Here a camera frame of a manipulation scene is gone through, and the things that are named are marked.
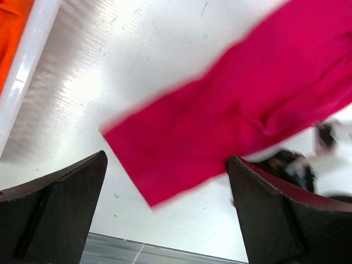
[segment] white plastic container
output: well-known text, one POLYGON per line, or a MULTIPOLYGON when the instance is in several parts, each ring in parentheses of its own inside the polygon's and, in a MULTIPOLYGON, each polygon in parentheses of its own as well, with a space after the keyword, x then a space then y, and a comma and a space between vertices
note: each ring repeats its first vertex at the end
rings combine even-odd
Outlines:
POLYGON ((0 156, 62 0, 36 0, 0 95, 0 156))

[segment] pink fabric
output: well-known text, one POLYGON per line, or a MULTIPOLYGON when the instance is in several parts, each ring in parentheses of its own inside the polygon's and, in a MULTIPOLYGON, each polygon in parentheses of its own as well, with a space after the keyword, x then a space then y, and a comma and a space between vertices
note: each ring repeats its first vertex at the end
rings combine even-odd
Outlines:
POLYGON ((352 102, 352 0, 292 0, 202 78, 104 134, 150 206, 352 102))

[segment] cloth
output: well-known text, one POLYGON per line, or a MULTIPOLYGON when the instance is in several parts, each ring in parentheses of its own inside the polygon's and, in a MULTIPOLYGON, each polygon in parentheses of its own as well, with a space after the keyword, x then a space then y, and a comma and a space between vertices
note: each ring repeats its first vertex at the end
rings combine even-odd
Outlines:
POLYGON ((292 0, 203 77, 103 132, 149 205, 352 102, 351 11, 351 0, 292 0))
POLYGON ((0 0, 0 94, 34 0, 0 0))

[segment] orange fabric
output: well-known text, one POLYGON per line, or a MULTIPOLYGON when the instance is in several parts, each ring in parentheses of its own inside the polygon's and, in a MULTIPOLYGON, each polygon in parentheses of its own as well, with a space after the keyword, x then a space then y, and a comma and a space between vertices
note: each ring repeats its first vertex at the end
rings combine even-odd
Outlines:
POLYGON ((0 94, 34 0, 0 0, 0 94))

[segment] table surface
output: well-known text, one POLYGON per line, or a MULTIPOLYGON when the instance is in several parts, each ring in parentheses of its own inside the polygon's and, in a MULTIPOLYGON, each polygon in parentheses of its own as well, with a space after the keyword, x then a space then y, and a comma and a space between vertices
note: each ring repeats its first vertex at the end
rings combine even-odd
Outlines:
MULTIPOLYGON (((204 70, 283 2, 64 1, 0 158, 0 189, 104 150, 109 163, 91 232, 246 262, 226 176, 152 211, 99 127, 204 70)), ((311 131, 284 145, 312 152, 311 131)), ((346 170, 339 184, 329 177, 336 172, 321 170, 318 190, 352 190, 346 170)))

